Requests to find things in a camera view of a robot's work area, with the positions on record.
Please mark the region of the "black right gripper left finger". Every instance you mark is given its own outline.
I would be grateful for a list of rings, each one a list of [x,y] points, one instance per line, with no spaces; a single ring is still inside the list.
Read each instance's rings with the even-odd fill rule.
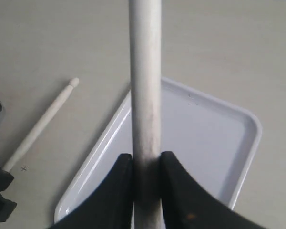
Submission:
[[[75,210],[52,229],[130,229],[133,212],[133,160],[120,154],[113,167]]]

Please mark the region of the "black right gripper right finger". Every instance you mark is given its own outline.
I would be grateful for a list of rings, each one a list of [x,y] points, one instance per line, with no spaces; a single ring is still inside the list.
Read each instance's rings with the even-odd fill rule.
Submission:
[[[160,192],[167,229],[259,229],[204,190],[171,151],[160,156]]]

